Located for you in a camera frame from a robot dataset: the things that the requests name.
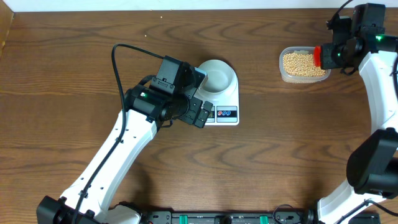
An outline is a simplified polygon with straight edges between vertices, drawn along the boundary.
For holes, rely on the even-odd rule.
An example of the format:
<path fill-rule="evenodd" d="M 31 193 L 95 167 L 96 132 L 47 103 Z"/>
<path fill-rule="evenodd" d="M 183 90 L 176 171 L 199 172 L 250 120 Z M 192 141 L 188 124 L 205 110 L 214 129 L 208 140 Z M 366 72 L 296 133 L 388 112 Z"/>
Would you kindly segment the red plastic measuring scoop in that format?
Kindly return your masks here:
<path fill-rule="evenodd" d="M 321 54 L 322 48 L 318 45 L 313 50 L 313 62 L 316 67 L 321 67 Z"/>

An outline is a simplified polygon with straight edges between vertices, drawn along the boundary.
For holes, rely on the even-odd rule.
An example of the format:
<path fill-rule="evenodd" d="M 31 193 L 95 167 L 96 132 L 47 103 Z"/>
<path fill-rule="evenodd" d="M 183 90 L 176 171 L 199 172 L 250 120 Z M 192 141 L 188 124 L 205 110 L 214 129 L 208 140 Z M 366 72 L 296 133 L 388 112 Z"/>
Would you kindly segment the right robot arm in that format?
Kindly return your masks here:
<path fill-rule="evenodd" d="M 364 82 L 371 135 L 349 157 L 346 179 L 309 210 L 304 223 L 348 223 L 371 205 L 397 197 L 397 37 L 386 35 L 386 7 L 366 3 L 352 17 L 335 12 L 326 26 L 330 43 L 315 47 L 323 70 L 351 68 Z"/>

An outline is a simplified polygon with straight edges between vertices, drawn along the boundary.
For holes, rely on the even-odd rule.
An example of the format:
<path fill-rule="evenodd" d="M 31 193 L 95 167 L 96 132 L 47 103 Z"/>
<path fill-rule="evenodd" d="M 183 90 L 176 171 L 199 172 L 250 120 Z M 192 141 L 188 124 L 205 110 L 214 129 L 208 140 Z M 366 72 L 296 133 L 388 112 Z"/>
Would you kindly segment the grey round bowl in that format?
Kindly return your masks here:
<path fill-rule="evenodd" d="M 207 74 L 207 81 L 203 85 L 204 91 L 208 93 L 222 93 L 232 91 L 237 83 L 234 70 L 224 61 L 208 60 L 199 66 Z"/>

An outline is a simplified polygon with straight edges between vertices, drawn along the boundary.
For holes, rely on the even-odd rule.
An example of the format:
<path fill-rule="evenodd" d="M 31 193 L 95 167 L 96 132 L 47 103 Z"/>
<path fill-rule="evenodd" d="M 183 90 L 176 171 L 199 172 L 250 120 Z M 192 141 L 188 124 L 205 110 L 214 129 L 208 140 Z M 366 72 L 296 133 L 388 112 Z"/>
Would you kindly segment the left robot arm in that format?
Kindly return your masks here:
<path fill-rule="evenodd" d="M 39 203 L 38 223 L 139 223 L 130 205 L 110 207 L 113 197 L 136 160 L 165 121 L 179 119 L 203 128 L 213 105 L 195 97 L 196 88 L 170 93 L 138 84 L 124 96 L 124 108 L 113 130 L 87 168 L 59 199 Z"/>

